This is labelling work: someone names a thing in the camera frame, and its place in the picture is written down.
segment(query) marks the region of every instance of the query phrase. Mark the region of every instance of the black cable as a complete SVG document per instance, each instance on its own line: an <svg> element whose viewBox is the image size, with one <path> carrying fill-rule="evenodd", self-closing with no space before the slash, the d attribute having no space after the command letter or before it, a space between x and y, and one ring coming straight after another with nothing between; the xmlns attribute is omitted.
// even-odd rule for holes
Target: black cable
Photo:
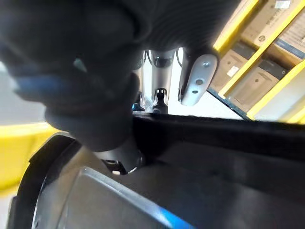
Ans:
<svg viewBox="0 0 305 229"><path fill-rule="evenodd" d="M177 58L178 64L180 65L180 67L182 67L182 63L180 62L178 51L179 51L179 48L176 50L176 58Z"/></svg>
<svg viewBox="0 0 305 229"><path fill-rule="evenodd" d="M148 59L149 63L152 64L152 60L151 60L151 58L149 56L149 50L146 50L145 52L147 54L147 59Z"/></svg>

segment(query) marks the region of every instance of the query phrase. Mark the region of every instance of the yellow metal beam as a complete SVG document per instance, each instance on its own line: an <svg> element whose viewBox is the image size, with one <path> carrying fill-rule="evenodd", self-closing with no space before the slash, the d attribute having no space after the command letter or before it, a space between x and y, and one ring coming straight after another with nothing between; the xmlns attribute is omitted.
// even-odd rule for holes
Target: yellow metal beam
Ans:
<svg viewBox="0 0 305 229"><path fill-rule="evenodd" d="M18 182L16 184L8 186L6 189L0 189L0 198L5 198L8 195L17 195L19 184L20 183Z"/></svg>
<svg viewBox="0 0 305 229"><path fill-rule="evenodd" d="M56 132L47 123L0 126L0 194L18 186L29 158Z"/></svg>
<svg viewBox="0 0 305 229"><path fill-rule="evenodd" d="M246 75L246 73L260 60L260 57L272 42L281 34L281 32L289 25L289 23L298 15L298 13L305 7L305 0L301 1L286 20L275 30L257 52L248 60L248 62L232 77L232 79L220 90L218 95L225 99L225 96L232 88Z"/></svg>
<svg viewBox="0 0 305 229"><path fill-rule="evenodd" d="M271 99L273 99L289 82L294 79L305 68L305 60L295 66L288 74L278 82L257 104L247 113L247 117L254 120L257 114Z"/></svg>
<svg viewBox="0 0 305 229"><path fill-rule="evenodd" d="M261 5L262 1L252 0L244 9L242 13L239 13L236 18L234 18L234 23L230 26L225 27L224 33L216 40L213 47L221 54L225 52L228 46L233 43L234 37L236 37L239 31L243 28L246 19L256 10L256 8Z"/></svg>
<svg viewBox="0 0 305 229"><path fill-rule="evenodd" d="M305 116L299 121L299 124L305 125Z"/></svg>
<svg viewBox="0 0 305 229"><path fill-rule="evenodd" d="M294 116L292 116L287 123L298 123L305 116L305 107L303 107L299 112L297 112Z"/></svg>

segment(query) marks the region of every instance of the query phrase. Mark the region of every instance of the bolt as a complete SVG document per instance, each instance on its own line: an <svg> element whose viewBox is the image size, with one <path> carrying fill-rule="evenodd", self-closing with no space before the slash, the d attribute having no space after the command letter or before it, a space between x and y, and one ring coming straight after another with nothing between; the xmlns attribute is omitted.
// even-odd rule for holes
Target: bolt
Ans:
<svg viewBox="0 0 305 229"><path fill-rule="evenodd" d="M209 67L210 66L210 62L205 61L205 62L202 63L202 66L205 67L205 68Z"/></svg>

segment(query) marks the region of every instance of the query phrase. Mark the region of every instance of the shelf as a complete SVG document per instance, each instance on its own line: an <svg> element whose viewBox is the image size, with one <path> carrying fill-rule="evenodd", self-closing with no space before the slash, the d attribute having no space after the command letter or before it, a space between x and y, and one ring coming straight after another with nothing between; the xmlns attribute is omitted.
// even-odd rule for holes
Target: shelf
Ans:
<svg viewBox="0 0 305 229"><path fill-rule="evenodd" d="M231 48L233 43L236 41L235 38L238 37L239 33L247 26L248 22L251 21L252 16L255 15L260 6L263 4L263 0L250 1L245 8L241 9L242 12L240 14L237 13L237 16L233 19L233 22L228 22L223 30L223 33L213 45L221 56Z"/></svg>
<svg viewBox="0 0 305 229"><path fill-rule="evenodd" d="M254 120L257 114L265 105L268 104L291 80L293 80L303 69L305 69L305 60L295 66L287 75L279 81L257 104L255 104L247 113L247 116Z"/></svg>
<svg viewBox="0 0 305 229"><path fill-rule="evenodd" d="M305 125L305 116L298 123L302 124L302 125Z"/></svg>
<svg viewBox="0 0 305 229"><path fill-rule="evenodd" d="M234 88L234 86L240 82L240 80L247 74L247 72L260 60L264 52L268 47L273 43L273 41L281 34L281 32L290 24L290 22L298 15L298 13L305 7L305 1L301 1L293 12L287 17L287 19L275 30L275 32L270 36L263 45L257 50L257 52L249 59L249 61L232 77L232 79L222 88L218 95L225 99L226 95ZM261 107L255 105L255 109L250 112L248 115L249 118L253 119L253 111L259 110Z"/></svg>
<svg viewBox="0 0 305 229"><path fill-rule="evenodd" d="M303 117L305 117L305 107L303 107L299 112L297 112L295 115L293 115L287 123L298 123L300 122Z"/></svg>

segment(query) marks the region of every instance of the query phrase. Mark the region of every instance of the label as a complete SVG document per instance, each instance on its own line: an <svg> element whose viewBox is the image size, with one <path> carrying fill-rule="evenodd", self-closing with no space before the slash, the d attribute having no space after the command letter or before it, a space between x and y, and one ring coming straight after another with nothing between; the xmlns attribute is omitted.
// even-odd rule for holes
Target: label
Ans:
<svg viewBox="0 0 305 229"><path fill-rule="evenodd" d="M276 1L274 8L275 9L288 9L290 5L290 0Z"/></svg>
<svg viewBox="0 0 305 229"><path fill-rule="evenodd" d="M238 72L239 68L236 66L233 66L228 72L227 75L232 77Z"/></svg>

